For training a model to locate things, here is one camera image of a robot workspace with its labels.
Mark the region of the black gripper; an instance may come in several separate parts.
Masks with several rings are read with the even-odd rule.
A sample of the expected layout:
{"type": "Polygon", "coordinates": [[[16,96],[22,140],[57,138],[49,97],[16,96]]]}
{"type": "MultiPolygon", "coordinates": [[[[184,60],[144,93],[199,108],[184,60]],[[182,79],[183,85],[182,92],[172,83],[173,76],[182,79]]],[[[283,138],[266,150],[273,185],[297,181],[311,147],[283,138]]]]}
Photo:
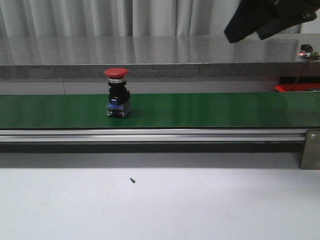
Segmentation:
{"type": "Polygon", "coordinates": [[[254,32],[265,40],[315,20],[319,8],[319,0],[241,0],[224,34],[230,43],[239,42],[254,32]]]}

